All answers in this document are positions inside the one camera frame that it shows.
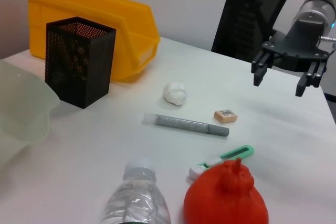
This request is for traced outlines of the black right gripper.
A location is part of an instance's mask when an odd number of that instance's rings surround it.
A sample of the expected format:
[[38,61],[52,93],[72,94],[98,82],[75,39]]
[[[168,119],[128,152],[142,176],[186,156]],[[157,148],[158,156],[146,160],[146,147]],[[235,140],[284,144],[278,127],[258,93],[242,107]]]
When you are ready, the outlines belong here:
[[254,86],[259,86],[267,70],[273,66],[293,72],[304,72],[296,87],[301,97],[306,87],[318,88],[327,70],[330,54],[318,48],[324,32],[323,22],[297,20],[287,34],[275,30],[269,41],[251,62]]

